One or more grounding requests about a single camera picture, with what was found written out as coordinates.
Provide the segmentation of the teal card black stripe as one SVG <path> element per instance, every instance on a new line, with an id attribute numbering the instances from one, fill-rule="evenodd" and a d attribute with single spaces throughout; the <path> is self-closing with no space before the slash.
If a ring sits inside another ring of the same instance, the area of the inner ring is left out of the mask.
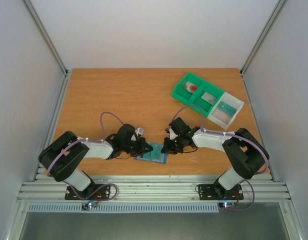
<path id="1" fill-rule="evenodd" d="M 163 145 L 155 142 L 151 142 L 150 145 L 153 147 L 153 151 L 150 152 L 150 158 L 160 160 L 162 158 L 161 149 Z"/>

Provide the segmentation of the teal card holder wallet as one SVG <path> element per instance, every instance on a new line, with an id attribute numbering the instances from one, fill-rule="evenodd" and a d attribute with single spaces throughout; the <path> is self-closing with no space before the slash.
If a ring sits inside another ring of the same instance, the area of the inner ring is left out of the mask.
<path id="1" fill-rule="evenodd" d="M 145 153 L 143 155 L 137 156 L 134 159 L 139 161 L 145 161 L 150 163 L 157 163 L 157 164 L 166 164 L 167 162 L 167 153 L 161 153 L 163 148 L 163 144 L 150 142 L 149 145 L 153 147 L 153 150 Z"/>

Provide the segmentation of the red circle card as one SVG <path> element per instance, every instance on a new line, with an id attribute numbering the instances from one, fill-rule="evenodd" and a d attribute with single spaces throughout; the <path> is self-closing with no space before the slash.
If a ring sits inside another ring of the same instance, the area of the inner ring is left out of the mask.
<path id="1" fill-rule="evenodd" d="M 183 85 L 183 88 L 188 91 L 189 93 L 191 94 L 194 94 L 197 90 L 198 90 L 198 86 L 187 81 L 184 85 Z"/>

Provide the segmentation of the grey card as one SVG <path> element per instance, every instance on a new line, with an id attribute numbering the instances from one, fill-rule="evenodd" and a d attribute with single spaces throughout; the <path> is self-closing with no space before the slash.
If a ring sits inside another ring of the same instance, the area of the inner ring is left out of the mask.
<path id="1" fill-rule="evenodd" d="M 201 96 L 201 98 L 206 101 L 207 103 L 213 105 L 217 98 L 214 97 L 213 95 L 209 94 L 208 92 L 204 92 L 203 95 Z"/>

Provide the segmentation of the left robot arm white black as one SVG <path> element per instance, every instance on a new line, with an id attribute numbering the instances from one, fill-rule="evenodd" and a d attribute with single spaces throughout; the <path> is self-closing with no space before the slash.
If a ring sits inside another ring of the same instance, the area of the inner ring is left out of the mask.
<path id="1" fill-rule="evenodd" d="M 121 153 L 136 158 L 150 153 L 153 147 L 142 134 L 142 128 L 136 129 L 127 123 L 101 140 L 82 138 L 66 131 L 39 154 L 38 161 L 48 176 L 69 185 L 80 200 L 87 200 L 99 190 L 92 179 L 79 169 L 81 161 L 84 158 L 112 160 Z"/>

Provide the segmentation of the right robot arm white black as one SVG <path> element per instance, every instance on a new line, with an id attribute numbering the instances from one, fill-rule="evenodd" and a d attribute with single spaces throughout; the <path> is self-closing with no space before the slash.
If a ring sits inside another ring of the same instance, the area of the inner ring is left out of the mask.
<path id="1" fill-rule="evenodd" d="M 164 139 L 163 154 L 183 154 L 185 147 L 195 150 L 208 148 L 226 154 L 231 167 L 216 179 L 212 187 L 212 194 L 219 200 L 228 197 L 240 182 L 269 168 L 268 152 L 245 128 L 231 132 L 212 131 L 201 126 L 190 128 L 178 117 L 165 131 L 169 136 Z"/>

